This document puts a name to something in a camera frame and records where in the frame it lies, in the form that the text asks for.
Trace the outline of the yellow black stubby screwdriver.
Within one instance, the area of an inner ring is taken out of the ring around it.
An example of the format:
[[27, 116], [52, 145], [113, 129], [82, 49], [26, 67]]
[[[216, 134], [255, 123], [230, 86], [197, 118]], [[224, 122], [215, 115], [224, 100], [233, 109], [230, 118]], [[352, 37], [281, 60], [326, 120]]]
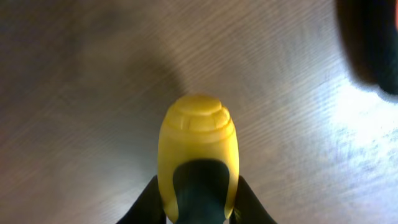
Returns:
[[217, 98], [186, 95], [168, 109], [159, 134], [157, 179], [172, 223], [223, 223], [238, 188], [236, 128]]

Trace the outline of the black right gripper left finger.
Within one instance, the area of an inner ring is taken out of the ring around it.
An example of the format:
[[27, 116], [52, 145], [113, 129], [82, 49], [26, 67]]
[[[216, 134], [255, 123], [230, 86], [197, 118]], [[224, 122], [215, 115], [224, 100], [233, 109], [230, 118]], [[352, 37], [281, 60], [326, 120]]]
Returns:
[[157, 176], [153, 176], [127, 213], [116, 224], [166, 224], [167, 217], [159, 193]]

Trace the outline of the orange black long-nose pliers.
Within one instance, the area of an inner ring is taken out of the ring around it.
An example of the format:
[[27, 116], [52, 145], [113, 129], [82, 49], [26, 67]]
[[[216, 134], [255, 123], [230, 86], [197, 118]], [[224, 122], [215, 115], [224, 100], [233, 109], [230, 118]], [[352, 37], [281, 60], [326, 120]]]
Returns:
[[354, 78], [397, 95], [397, 0], [336, 0], [341, 41]]

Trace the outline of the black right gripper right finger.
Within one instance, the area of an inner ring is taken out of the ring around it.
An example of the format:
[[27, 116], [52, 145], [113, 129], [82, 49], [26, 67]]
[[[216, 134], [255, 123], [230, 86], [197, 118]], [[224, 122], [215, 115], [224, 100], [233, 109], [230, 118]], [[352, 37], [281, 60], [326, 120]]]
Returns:
[[234, 208], [229, 223], [277, 224], [241, 175], [239, 176]]

